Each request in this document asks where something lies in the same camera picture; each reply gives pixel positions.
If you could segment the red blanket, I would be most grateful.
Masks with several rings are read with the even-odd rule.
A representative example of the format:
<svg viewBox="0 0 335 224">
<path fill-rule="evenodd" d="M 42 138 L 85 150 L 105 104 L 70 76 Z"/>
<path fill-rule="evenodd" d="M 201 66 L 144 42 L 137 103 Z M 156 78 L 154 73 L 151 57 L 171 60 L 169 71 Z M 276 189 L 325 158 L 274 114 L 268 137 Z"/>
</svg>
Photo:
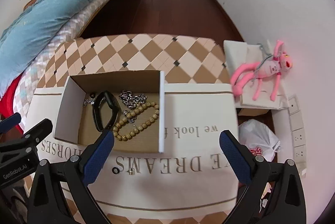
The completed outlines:
<svg viewBox="0 0 335 224">
<path fill-rule="evenodd" d="M 13 80 L 13 82 L 5 92 L 4 96 L 1 97 L 0 113 L 2 118 L 8 118 L 9 116 L 14 114 L 13 111 L 14 95 L 21 77 L 22 74 L 20 74 L 15 80 Z"/>
</svg>

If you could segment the white plastic bag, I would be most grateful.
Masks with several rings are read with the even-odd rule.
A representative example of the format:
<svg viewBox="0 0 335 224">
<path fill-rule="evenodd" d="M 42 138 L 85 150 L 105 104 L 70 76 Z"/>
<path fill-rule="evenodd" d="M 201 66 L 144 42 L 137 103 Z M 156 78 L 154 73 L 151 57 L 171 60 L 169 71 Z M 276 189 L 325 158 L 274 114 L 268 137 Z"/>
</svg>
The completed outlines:
<svg viewBox="0 0 335 224">
<path fill-rule="evenodd" d="M 239 142 L 245 145 L 252 155 L 261 155 L 271 162 L 281 149 L 281 142 L 274 132 L 258 120 L 250 119 L 238 126 Z"/>
</svg>

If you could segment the light blue quilt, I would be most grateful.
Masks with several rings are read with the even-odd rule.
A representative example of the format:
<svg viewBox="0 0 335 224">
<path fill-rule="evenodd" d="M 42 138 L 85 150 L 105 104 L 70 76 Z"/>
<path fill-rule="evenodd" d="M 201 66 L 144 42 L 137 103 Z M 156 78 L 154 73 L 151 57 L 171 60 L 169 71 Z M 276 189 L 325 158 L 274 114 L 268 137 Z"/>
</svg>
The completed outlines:
<svg viewBox="0 0 335 224">
<path fill-rule="evenodd" d="M 93 0 L 37 0 L 1 36 L 1 94 L 5 94 L 60 29 Z"/>
</svg>

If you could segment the black smart band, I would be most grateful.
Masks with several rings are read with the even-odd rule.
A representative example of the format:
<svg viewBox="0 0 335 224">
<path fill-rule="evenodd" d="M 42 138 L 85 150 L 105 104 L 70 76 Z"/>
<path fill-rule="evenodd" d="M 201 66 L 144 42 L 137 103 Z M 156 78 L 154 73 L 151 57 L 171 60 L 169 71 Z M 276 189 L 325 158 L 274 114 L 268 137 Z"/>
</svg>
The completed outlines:
<svg viewBox="0 0 335 224">
<path fill-rule="evenodd" d="M 93 121 L 98 132 L 111 130 L 119 116 L 120 106 L 109 91 L 101 92 L 93 103 Z"/>
</svg>

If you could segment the white cardboard box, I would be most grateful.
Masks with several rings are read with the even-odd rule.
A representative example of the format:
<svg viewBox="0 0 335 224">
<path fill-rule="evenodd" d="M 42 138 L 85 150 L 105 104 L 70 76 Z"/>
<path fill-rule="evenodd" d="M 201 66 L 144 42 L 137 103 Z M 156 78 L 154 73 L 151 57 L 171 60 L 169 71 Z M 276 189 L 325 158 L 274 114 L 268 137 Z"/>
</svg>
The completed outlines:
<svg viewBox="0 0 335 224">
<path fill-rule="evenodd" d="M 158 119 L 143 133 L 129 141 L 117 141 L 114 149 L 127 153 L 164 152 L 164 84 L 165 74 L 157 70 L 114 71 L 69 76 L 62 92 L 53 137 L 78 145 L 93 143 L 105 129 L 116 134 L 121 122 L 125 91 L 134 96 L 144 94 L 147 102 L 158 104 Z"/>
</svg>

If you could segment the pink panther plush toy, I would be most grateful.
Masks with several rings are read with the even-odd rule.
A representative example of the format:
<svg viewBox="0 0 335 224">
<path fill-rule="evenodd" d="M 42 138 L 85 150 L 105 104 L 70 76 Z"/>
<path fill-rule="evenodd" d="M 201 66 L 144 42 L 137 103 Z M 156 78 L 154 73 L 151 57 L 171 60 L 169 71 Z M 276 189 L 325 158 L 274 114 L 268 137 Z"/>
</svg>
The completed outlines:
<svg viewBox="0 0 335 224">
<path fill-rule="evenodd" d="M 243 63 L 234 71 L 230 83 L 235 97 L 242 95 L 243 88 L 248 82 L 257 79 L 257 89 L 252 98 L 256 101 L 260 95 L 263 80 L 275 76 L 270 100 L 273 102 L 276 100 L 281 76 L 293 66 L 291 57 L 283 46 L 284 42 L 277 40 L 273 54 L 267 54 L 261 62 Z"/>
</svg>

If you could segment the white folded bag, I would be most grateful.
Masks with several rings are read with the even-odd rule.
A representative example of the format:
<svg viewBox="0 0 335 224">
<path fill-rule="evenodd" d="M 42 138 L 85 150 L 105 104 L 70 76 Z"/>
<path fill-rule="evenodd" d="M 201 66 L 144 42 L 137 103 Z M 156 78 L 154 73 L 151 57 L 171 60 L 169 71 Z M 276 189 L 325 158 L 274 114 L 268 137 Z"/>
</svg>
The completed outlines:
<svg viewBox="0 0 335 224">
<path fill-rule="evenodd" d="M 223 47 L 238 107 L 280 110 L 289 106 L 283 83 L 293 62 L 283 41 L 272 45 L 225 40 Z"/>
</svg>

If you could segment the white wall socket strip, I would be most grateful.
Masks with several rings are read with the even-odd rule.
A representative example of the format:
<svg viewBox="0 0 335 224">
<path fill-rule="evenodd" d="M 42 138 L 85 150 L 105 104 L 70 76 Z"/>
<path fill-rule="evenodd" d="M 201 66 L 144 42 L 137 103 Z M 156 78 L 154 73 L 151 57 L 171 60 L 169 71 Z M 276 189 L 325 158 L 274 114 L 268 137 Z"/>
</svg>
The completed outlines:
<svg viewBox="0 0 335 224">
<path fill-rule="evenodd" d="M 296 95 L 289 98 L 289 121 L 292 135 L 293 156 L 301 178 L 307 173 L 307 146 L 302 112 Z"/>
</svg>

